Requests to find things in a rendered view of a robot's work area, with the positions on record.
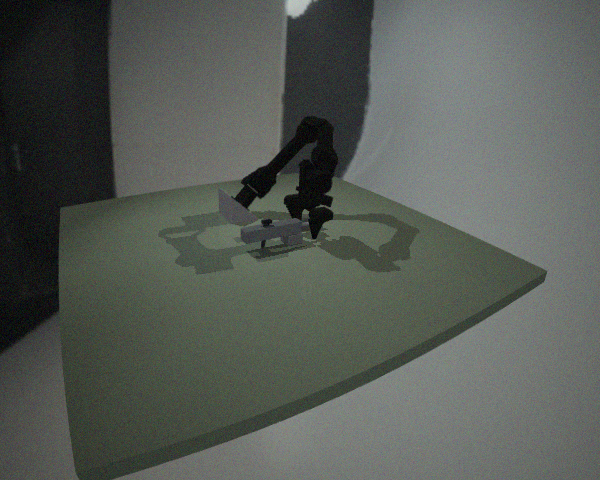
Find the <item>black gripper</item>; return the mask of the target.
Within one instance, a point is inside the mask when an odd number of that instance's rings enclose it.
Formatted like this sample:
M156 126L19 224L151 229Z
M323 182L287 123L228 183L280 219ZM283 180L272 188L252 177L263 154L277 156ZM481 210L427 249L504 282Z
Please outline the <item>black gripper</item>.
M287 205L292 218L297 218L301 221L302 212L304 209L309 211L309 226L312 235L312 239L316 239L322 225L333 220L332 210L326 207L316 208L316 198L318 193L309 186L299 185L296 186L298 194L290 194L284 197L284 204Z

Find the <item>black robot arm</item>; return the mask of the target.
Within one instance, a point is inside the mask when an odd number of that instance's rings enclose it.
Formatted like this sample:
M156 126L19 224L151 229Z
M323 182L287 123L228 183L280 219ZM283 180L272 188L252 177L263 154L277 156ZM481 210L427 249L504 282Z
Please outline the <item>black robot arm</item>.
M338 157L333 149L334 127L325 118L305 117L298 125L296 135L284 146L270 164L261 166L244 177L244 185L238 195L233 198L245 208L251 205L255 197L262 198L276 184L278 172L301 150L304 145L317 141L310 160L299 163L299 185L309 186L318 193L316 207L326 205L331 207L333 197L326 195L333 185L333 174L338 163ZM251 187L249 187L248 185ZM249 209L248 209L249 210ZM249 210L250 211L250 210Z

